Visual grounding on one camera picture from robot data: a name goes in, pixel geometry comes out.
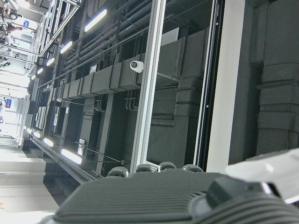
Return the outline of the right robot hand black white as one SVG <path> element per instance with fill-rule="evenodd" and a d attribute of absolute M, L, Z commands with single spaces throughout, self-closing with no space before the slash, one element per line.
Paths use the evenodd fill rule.
<path fill-rule="evenodd" d="M 296 224 L 299 151 L 228 165 L 224 173 L 163 162 L 80 185 L 43 224 Z"/>

